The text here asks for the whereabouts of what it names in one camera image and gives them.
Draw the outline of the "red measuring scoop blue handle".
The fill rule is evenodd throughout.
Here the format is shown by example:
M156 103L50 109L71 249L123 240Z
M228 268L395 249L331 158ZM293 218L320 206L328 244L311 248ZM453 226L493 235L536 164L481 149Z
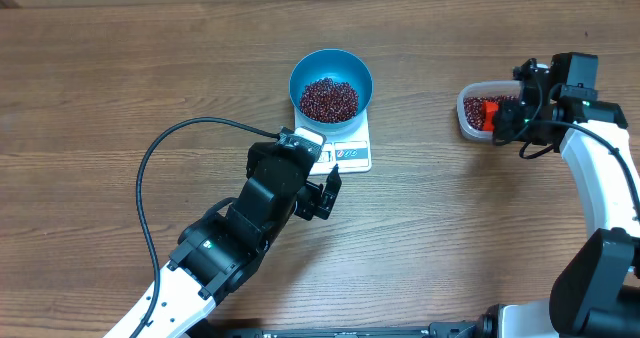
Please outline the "red measuring scoop blue handle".
M493 118L499 109L499 104L492 101L484 101L482 105L483 125L482 130L493 132L495 129Z

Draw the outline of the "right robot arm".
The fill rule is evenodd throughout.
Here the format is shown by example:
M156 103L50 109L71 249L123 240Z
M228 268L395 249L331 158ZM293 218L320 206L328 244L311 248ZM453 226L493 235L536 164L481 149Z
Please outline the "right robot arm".
M555 280L550 296L504 305L488 320L494 337L636 337L639 290L639 174L628 123L595 88L598 58L568 52L550 65L527 60L513 71L517 100L499 103L485 121L491 142L557 153L575 180L589 238Z

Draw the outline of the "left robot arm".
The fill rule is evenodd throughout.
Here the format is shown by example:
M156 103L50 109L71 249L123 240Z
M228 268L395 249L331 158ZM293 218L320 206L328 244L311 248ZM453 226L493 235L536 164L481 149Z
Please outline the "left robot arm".
M336 170L326 183L308 177L324 141L287 135L255 143L247 180L236 198L211 207L179 236L177 247L111 337L184 337L259 268L292 215L329 216L341 186Z

